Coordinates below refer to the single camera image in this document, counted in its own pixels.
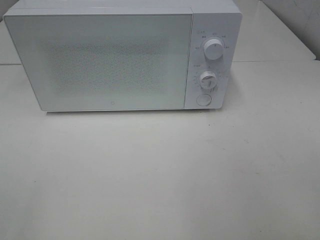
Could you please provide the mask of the round door release button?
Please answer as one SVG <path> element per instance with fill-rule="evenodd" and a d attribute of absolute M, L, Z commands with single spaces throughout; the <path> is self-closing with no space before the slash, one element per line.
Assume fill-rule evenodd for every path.
<path fill-rule="evenodd" d="M 209 94 L 201 94 L 196 98 L 199 106 L 208 106 L 212 102 L 212 97 Z"/>

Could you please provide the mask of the white timer knob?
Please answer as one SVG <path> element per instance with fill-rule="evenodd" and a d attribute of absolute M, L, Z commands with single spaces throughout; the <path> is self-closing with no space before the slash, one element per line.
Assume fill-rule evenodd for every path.
<path fill-rule="evenodd" d="M 218 84 L 218 77 L 212 71 L 205 71 L 199 76 L 200 87 L 204 90 L 211 90 Z"/>

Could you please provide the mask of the white microwave door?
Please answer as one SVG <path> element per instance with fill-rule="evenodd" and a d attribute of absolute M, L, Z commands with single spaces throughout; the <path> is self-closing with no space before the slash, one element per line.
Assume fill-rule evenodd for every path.
<path fill-rule="evenodd" d="M 43 111 L 184 107 L 189 14 L 4 20 Z"/>

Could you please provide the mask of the white upper power knob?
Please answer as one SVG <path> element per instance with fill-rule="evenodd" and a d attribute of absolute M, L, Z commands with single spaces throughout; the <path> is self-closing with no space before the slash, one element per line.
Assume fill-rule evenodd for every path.
<path fill-rule="evenodd" d="M 204 56 L 208 60 L 217 60 L 224 54 L 225 44 L 223 40 L 217 36 L 211 37 L 203 42 Z"/>

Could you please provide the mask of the white microwave oven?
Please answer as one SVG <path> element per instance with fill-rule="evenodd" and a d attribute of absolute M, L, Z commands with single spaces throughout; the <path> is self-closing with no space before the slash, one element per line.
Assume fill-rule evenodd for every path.
<path fill-rule="evenodd" d="M 20 0 L 3 20 L 45 112 L 220 109 L 232 0 Z"/>

